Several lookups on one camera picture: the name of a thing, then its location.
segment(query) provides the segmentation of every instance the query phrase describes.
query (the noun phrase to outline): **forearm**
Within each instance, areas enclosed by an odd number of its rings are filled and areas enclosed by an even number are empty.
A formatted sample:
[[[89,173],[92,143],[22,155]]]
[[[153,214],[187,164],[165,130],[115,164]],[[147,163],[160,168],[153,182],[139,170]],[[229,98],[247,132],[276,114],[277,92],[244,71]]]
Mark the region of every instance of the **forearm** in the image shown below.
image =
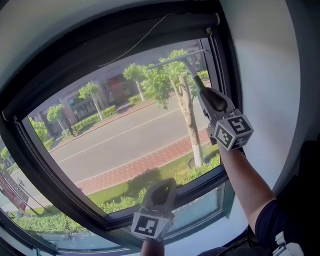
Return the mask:
[[[219,146],[220,155],[231,185],[238,197],[251,229],[266,204],[276,199],[267,183],[239,150],[227,151]]]
[[[165,255],[165,243],[164,241],[156,242],[153,240],[144,240],[141,256],[164,256]]]

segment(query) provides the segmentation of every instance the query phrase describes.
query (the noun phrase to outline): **red banner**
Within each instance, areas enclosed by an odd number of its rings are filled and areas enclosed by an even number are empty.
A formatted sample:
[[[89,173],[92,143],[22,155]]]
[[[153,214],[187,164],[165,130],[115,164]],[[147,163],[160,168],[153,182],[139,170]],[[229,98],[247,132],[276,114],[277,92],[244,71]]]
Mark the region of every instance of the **red banner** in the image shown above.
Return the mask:
[[[29,197],[10,176],[6,167],[0,172],[0,187],[1,193],[7,197],[18,210],[22,212],[26,210]]]

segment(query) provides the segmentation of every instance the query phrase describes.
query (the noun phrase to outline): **fiducial marker cube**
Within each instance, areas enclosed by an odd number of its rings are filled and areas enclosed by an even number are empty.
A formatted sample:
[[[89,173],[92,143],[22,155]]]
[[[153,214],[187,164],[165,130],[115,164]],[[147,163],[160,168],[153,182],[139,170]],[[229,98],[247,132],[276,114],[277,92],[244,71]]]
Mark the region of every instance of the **fiducial marker cube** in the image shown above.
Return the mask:
[[[254,132],[246,115],[237,115],[216,122],[213,136],[228,151],[246,145]]]

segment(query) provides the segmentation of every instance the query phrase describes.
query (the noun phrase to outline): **road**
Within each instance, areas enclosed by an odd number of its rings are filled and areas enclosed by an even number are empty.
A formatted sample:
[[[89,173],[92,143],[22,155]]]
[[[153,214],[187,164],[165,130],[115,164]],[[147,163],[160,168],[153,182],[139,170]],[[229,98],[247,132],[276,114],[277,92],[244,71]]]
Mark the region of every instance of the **road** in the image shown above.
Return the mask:
[[[196,99],[193,106],[198,129],[206,128],[209,121]],[[71,181],[76,183],[143,157],[186,136],[186,123],[174,98],[169,101],[167,109],[152,104],[93,130],[50,154]],[[23,180],[32,196],[39,194],[22,172],[13,178]]]

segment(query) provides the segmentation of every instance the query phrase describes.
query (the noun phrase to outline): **dark sleeve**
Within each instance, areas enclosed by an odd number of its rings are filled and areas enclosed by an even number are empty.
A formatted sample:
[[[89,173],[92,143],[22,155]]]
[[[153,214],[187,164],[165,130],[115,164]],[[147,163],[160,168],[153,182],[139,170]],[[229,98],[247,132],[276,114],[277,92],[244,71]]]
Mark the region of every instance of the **dark sleeve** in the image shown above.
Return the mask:
[[[263,248],[270,248],[271,251],[274,251],[278,248],[276,235],[282,231],[287,244],[299,244],[302,251],[305,252],[306,234],[303,226],[284,211],[278,200],[273,200],[260,212],[255,224],[255,235]]]

